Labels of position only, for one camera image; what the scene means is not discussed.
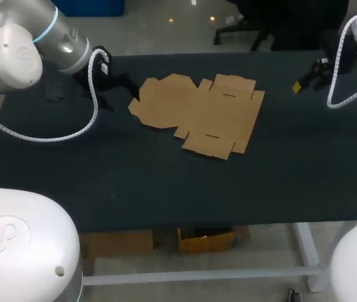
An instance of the black table mat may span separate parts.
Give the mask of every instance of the black table mat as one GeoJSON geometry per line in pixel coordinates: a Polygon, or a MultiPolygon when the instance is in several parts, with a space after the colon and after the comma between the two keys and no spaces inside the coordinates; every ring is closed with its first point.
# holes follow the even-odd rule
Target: black table mat
{"type": "MultiPolygon", "coordinates": [[[[100,112],[93,129],[69,142],[30,143],[0,132],[0,187],[52,198],[80,232],[357,220],[357,101],[331,111],[327,89],[292,92],[321,56],[115,57],[114,71],[129,72],[139,84],[171,73],[197,85],[217,73],[256,79],[266,94],[246,153],[226,162],[182,150],[174,129],[142,126],[128,111],[129,94],[115,89],[106,96],[116,112],[100,112]]],[[[71,78],[45,67],[38,85],[6,97],[0,122],[38,137],[75,132],[91,117],[91,100],[71,78]]],[[[356,90],[357,72],[342,76],[335,99],[356,90]]]]}

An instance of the chair leg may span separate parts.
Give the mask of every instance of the chair leg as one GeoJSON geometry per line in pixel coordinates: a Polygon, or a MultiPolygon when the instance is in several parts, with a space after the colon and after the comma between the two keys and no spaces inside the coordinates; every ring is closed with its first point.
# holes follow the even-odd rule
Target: chair leg
{"type": "Polygon", "coordinates": [[[251,30],[246,21],[240,21],[240,23],[235,25],[229,25],[222,28],[218,28],[215,32],[214,45],[221,44],[221,33],[234,33],[237,31],[248,31],[251,30]]]}
{"type": "Polygon", "coordinates": [[[268,31],[266,30],[261,30],[258,33],[258,36],[255,38],[253,45],[251,46],[250,52],[256,52],[258,50],[258,47],[260,47],[261,42],[263,40],[266,40],[268,38],[268,31]]]}

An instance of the cardboard flap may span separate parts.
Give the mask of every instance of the cardboard flap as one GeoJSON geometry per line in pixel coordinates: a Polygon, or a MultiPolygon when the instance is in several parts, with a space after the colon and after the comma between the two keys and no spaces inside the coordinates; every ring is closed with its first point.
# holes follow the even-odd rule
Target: cardboard flap
{"type": "Polygon", "coordinates": [[[244,79],[236,75],[217,74],[211,91],[249,100],[253,95],[254,87],[254,80],[244,79]]]}
{"type": "Polygon", "coordinates": [[[128,110],[132,115],[139,116],[141,110],[140,107],[141,107],[140,102],[136,98],[133,98],[133,100],[128,106],[128,110]]]}
{"type": "Polygon", "coordinates": [[[212,86],[212,81],[207,79],[202,79],[201,84],[199,84],[198,89],[200,91],[209,91],[212,86]]]}
{"type": "Polygon", "coordinates": [[[161,80],[165,85],[174,86],[184,89],[197,89],[190,77],[181,74],[170,74],[168,77],[161,80]]]}
{"type": "Polygon", "coordinates": [[[187,129],[186,127],[179,126],[174,133],[175,137],[182,138],[185,140],[187,138],[187,135],[189,134],[190,130],[187,129]]]}
{"type": "Polygon", "coordinates": [[[207,156],[213,156],[227,160],[233,145],[233,140],[212,137],[209,135],[193,133],[190,131],[187,139],[185,140],[183,148],[207,156]]]}
{"type": "Polygon", "coordinates": [[[234,144],[233,152],[241,154],[246,152],[247,144],[251,138],[251,133],[253,132],[256,117],[258,116],[258,112],[261,108],[264,95],[265,91],[255,90],[251,100],[246,103],[242,114],[244,119],[242,120],[242,125],[238,128],[238,132],[236,133],[236,143],[234,144]]]}

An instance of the cable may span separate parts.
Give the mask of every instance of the cable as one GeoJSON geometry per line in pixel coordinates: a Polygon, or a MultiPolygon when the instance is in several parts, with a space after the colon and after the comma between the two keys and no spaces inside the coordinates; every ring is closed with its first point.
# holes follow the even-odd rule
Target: cable
{"type": "Polygon", "coordinates": [[[339,46],[338,46],[338,52],[336,54],[336,60],[335,60],[335,66],[334,66],[334,74],[332,76],[332,82],[331,82],[331,88],[329,89],[329,94],[327,98],[327,106],[331,109],[338,109],[341,108],[350,102],[354,101],[357,99],[357,92],[345,99],[344,101],[338,103],[338,104],[332,104],[332,95],[334,94],[335,90],[335,85],[336,85],[336,79],[338,78],[338,70],[339,70],[339,63],[341,61],[341,54],[342,54],[342,48],[343,48],[343,42],[346,36],[346,33],[349,30],[350,25],[357,19],[357,15],[351,18],[345,25],[342,31],[341,39],[339,41],[339,46]]]}
{"type": "Polygon", "coordinates": [[[26,135],[17,133],[15,131],[12,131],[11,129],[5,127],[4,125],[0,124],[0,130],[8,133],[9,135],[12,135],[13,137],[20,138],[22,140],[27,140],[30,142],[37,142],[37,143],[53,143],[53,142],[62,142],[64,140],[70,140],[71,138],[78,137],[79,135],[85,133],[89,128],[95,123],[97,114],[99,112],[99,106],[97,105],[97,98],[96,98],[96,93],[95,93],[95,88],[93,85],[93,78],[92,78],[92,70],[93,70],[93,64],[95,61],[95,58],[97,55],[101,54],[103,56],[103,59],[109,63],[109,57],[107,56],[107,53],[104,50],[101,49],[96,49],[92,52],[91,58],[89,59],[89,64],[88,64],[88,83],[89,83],[89,90],[91,92],[92,100],[93,100],[93,115],[91,120],[88,122],[88,124],[83,127],[81,130],[70,134],[66,135],[64,137],[54,137],[54,138],[38,138],[38,137],[28,137],[26,135]]]}

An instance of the gray floor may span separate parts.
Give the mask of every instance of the gray floor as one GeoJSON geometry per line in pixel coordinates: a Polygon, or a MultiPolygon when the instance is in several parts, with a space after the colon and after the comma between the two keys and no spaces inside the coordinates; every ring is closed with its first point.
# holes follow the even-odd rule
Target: gray floor
{"type": "MultiPolygon", "coordinates": [[[[339,230],[341,223],[311,223],[320,257],[339,230]]],[[[153,255],[98,259],[96,274],[190,271],[204,269],[280,268],[302,265],[290,225],[250,226],[251,238],[238,240],[226,253],[177,255],[159,249],[153,255]]],[[[85,302],[104,301],[249,301],[285,302],[288,288],[302,294],[305,302],[335,302],[331,290],[311,294],[304,277],[278,277],[215,281],[182,281],[159,284],[128,284],[89,288],[85,302]]]]}
{"type": "MultiPolygon", "coordinates": [[[[348,15],[354,15],[356,8],[354,0],[348,15]]],[[[71,22],[95,45],[104,45],[115,55],[135,55],[248,51],[255,33],[225,35],[221,46],[212,44],[216,28],[233,24],[238,18],[236,8],[225,0],[128,0],[123,18],[74,18],[71,22]]],[[[271,38],[263,42],[260,50],[269,50],[271,42],[271,38]]],[[[321,257],[339,226],[339,223],[311,224],[321,257]]],[[[300,255],[288,225],[257,225],[251,226],[249,240],[240,241],[228,253],[178,256],[161,249],[151,256],[99,259],[96,274],[299,265],[300,255]]],[[[334,302],[330,291],[310,294],[303,277],[103,286],[87,290],[84,301],[284,302],[289,287],[301,291],[305,302],[334,302]]]]}

